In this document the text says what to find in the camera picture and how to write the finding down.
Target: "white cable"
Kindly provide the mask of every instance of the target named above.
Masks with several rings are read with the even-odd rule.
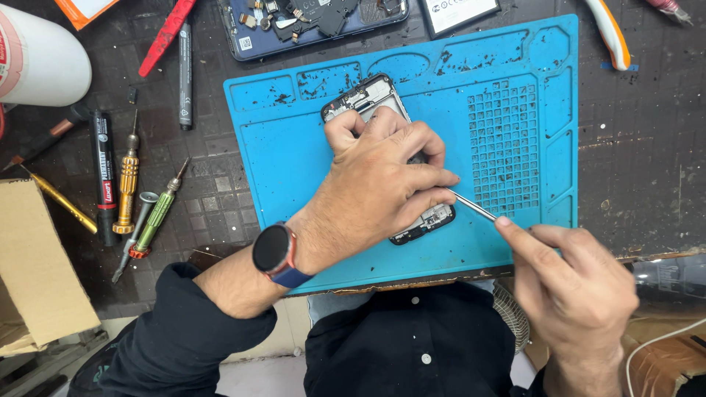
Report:
[[[630,390],[630,397],[635,397],[635,394],[633,393],[633,383],[630,381],[630,360],[633,359],[633,356],[635,355],[635,353],[637,353],[640,349],[642,349],[643,347],[649,345],[650,343],[654,343],[654,342],[657,342],[658,340],[662,340],[662,339],[671,338],[672,336],[675,336],[675,335],[678,334],[678,333],[682,333],[682,332],[684,332],[684,331],[689,331],[690,329],[694,328],[695,326],[699,326],[699,325],[701,325],[701,324],[703,324],[703,323],[706,323],[706,319],[702,319],[702,320],[696,321],[694,324],[691,324],[690,326],[684,327],[684,328],[682,328],[682,329],[679,329],[679,330],[676,330],[676,331],[674,331],[674,332],[670,332],[670,333],[668,333],[668,334],[666,334],[666,335],[662,335],[662,336],[660,336],[660,337],[658,337],[658,338],[652,339],[652,340],[649,341],[649,342],[645,342],[645,343],[643,343],[642,345],[639,345],[637,349],[634,349],[634,350],[633,350],[633,352],[628,356],[628,361],[627,361],[626,364],[625,364],[625,375],[626,375],[627,380],[628,380],[628,389]]]

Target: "fingernail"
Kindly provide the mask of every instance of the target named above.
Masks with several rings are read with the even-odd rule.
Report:
[[[506,216],[501,216],[495,220],[495,222],[500,226],[510,226],[513,224],[512,220]]]

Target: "luxor permanent marker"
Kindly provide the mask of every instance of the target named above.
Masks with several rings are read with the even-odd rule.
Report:
[[[91,146],[98,181],[98,239],[106,247],[118,244],[118,235],[113,233],[119,192],[115,189],[113,168],[113,136],[107,114],[94,111],[91,114]]]

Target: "shirt sleeve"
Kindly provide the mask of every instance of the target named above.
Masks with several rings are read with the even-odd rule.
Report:
[[[105,396],[213,396],[219,363],[270,335],[277,322],[272,307],[253,319],[234,319],[193,282],[199,274],[189,263],[163,270],[154,310],[119,341],[100,377]]]
[[[510,389],[510,397],[547,397],[544,391],[544,368],[534,376],[529,389],[525,390],[522,387],[513,386]]]

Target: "white container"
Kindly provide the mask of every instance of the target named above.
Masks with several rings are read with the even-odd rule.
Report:
[[[0,102],[67,106],[90,81],[88,55],[69,31],[0,4]]]

